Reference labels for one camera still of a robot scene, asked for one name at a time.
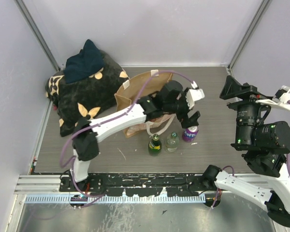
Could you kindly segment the purple Fanta can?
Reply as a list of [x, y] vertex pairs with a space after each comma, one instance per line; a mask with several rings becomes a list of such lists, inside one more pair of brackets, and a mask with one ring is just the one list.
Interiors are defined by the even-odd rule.
[[182, 139], [185, 142], [192, 142], [199, 131], [198, 126], [192, 126], [183, 131]]

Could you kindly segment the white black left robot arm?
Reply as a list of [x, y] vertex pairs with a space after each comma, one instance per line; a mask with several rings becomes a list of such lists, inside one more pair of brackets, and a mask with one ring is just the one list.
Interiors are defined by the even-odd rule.
[[111, 115], [93, 120], [80, 119], [72, 135], [74, 161], [70, 170], [70, 186], [75, 191], [83, 191], [87, 187], [90, 162], [99, 155], [99, 143], [107, 137], [163, 115], [176, 116], [184, 129], [197, 126], [200, 112], [196, 111], [192, 116], [189, 112], [203, 98], [204, 92], [195, 82], [191, 87], [183, 88], [178, 81], [169, 81], [161, 90], [137, 97], [131, 106]]

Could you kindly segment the green Perrier bottle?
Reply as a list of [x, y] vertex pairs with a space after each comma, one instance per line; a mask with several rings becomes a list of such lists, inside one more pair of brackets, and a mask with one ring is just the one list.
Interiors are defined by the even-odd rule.
[[160, 154], [162, 150], [162, 143], [160, 141], [160, 136], [158, 134], [154, 134], [148, 143], [148, 152], [152, 156], [157, 156]]

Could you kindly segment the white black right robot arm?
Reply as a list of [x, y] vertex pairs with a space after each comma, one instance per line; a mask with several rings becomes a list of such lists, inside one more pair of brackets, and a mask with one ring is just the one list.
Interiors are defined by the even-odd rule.
[[274, 107], [290, 111], [290, 87], [282, 86], [270, 97], [253, 85], [240, 84], [227, 76], [220, 98], [238, 98], [228, 104], [237, 112], [232, 146], [242, 151], [248, 167], [263, 177], [269, 188], [250, 184], [214, 165], [203, 173], [202, 185], [207, 190], [227, 190], [245, 198], [266, 211], [273, 221], [290, 228], [290, 127], [286, 121], [264, 122]]

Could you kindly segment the clear glass Chang bottle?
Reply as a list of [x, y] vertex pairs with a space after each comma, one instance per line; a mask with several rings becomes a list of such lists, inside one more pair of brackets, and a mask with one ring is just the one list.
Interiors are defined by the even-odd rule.
[[179, 145], [179, 137], [174, 131], [169, 134], [165, 140], [165, 149], [167, 152], [175, 152]]

